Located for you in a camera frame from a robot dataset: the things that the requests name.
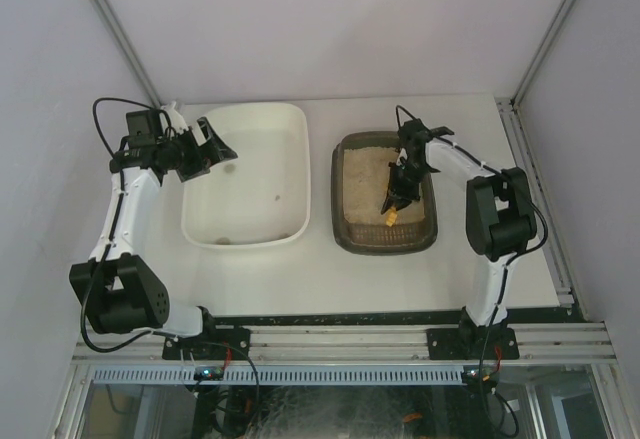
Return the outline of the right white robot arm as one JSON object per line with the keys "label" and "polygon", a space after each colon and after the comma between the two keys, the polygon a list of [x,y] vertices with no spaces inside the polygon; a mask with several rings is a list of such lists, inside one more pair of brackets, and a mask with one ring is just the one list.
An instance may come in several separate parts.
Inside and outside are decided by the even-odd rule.
{"label": "right white robot arm", "polygon": [[471,346],[505,321],[509,273],[537,235],[526,173],[490,166],[459,145],[445,126],[429,128],[418,118],[397,125],[398,157],[389,164],[381,214],[393,226],[398,213],[420,199],[429,174],[442,173],[463,190],[466,238],[478,263],[458,330],[461,342]]}

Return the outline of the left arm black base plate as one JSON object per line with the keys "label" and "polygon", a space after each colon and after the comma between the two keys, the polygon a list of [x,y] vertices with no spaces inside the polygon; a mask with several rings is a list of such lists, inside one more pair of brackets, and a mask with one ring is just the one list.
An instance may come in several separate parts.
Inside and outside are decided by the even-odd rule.
{"label": "left arm black base plate", "polygon": [[222,361],[243,359],[249,354],[251,332],[238,325],[220,324],[208,311],[202,310],[203,330],[193,337],[167,338],[162,358],[168,361]]}

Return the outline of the yellow litter scoop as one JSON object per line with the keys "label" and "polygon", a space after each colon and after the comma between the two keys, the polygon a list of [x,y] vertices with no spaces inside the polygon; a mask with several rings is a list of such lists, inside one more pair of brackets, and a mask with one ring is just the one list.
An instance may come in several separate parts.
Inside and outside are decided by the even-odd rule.
{"label": "yellow litter scoop", "polygon": [[[391,189],[393,192],[403,195],[404,190],[402,187],[402,173],[403,169],[401,166],[394,162],[389,163],[389,180],[387,190]],[[388,227],[392,227],[395,225],[400,211],[392,209],[390,212],[382,214],[385,216],[385,224]]]}

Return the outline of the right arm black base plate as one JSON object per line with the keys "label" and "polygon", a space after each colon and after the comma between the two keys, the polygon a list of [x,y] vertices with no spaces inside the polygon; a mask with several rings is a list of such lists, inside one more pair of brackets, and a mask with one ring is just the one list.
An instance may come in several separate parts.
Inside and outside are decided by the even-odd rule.
{"label": "right arm black base plate", "polygon": [[430,328],[426,331],[431,360],[506,360],[520,358],[512,328]]}

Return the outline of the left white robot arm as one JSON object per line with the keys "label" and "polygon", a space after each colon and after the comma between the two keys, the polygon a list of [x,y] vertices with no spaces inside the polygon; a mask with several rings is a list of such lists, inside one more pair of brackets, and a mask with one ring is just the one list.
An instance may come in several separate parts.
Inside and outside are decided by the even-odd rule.
{"label": "left white robot arm", "polygon": [[206,117],[190,126],[173,107],[130,112],[126,123],[128,133],[109,162],[111,199],[103,230],[89,259],[69,273],[81,323],[98,334],[198,336],[203,309],[172,301],[142,252],[165,176],[191,181],[237,154]]}

